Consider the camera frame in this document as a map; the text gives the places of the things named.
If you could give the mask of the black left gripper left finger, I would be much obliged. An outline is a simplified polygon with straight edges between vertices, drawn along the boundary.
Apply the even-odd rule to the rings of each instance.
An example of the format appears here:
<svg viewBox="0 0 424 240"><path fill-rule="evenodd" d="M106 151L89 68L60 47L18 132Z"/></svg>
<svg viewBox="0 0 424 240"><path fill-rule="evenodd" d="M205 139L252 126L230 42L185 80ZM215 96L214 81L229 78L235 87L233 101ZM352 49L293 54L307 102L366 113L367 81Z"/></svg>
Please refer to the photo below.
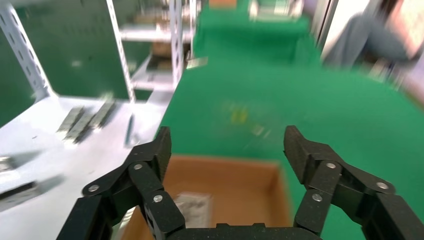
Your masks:
<svg viewBox="0 0 424 240"><path fill-rule="evenodd" d="M134 207L155 240L185 229L183 214L163 186L171 150L171 131L165 126L153 141L134 146L122 165L82 189L57 239L110 240L113 226Z"/></svg>

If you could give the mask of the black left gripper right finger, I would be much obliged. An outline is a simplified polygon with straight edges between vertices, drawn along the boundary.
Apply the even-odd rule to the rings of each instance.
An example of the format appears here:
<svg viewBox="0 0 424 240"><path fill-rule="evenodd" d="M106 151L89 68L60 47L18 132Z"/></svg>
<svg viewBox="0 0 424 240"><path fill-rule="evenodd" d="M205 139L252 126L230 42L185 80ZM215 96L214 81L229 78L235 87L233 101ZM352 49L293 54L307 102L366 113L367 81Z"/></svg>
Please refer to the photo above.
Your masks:
<svg viewBox="0 0 424 240"><path fill-rule="evenodd" d="M359 224L367 240L421 240L424 225L390 182L345 162L329 145L289 125L284 154L306 188L293 225L320 236L330 206Z"/></svg>

